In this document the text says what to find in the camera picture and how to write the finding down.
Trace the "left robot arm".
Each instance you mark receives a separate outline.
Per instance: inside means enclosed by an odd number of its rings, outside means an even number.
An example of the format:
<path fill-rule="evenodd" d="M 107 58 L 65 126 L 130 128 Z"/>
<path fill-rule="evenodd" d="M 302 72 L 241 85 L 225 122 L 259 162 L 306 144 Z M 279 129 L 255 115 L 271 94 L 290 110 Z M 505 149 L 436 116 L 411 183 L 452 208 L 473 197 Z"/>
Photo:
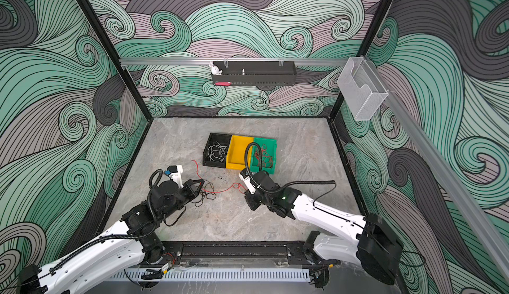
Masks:
<path fill-rule="evenodd" d="M 202 179 L 182 181 L 178 167 L 155 171 L 146 200 L 133 207 L 102 234 L 71 253 L 20 274 L 16 293 L 85 293 L 122 270 L 156 264 L 164 254 L 156 230 L 201 193 Z"/>

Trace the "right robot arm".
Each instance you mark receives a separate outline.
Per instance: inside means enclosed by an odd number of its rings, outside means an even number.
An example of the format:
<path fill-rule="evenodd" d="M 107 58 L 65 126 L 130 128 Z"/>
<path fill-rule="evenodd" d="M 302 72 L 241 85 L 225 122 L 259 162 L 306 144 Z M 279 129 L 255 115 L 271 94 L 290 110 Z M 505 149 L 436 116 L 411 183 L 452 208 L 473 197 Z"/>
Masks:
<path fill-rule="evenodd" d="M 264 205 L 271 213 L 282 218 L 303 221 L 319 227 L 306 240 L 303 252 L 314 267 L 310 270 L 310 283 L 316 288 L 325 287 L 330 280 L 334 263 L 349 263 L 388 286 L 396 283 L 402 241 L 386 221 L 370 213 L 353 215 L 332 208 L 301 192 L 299 185 L 331 185 L 336 181 L 291 181 L 278 185 L 268 172 L 259 169 L 253 173 L 248 164 L 239 177 L 246 187 L 245 201 L 253 211 Z"/>

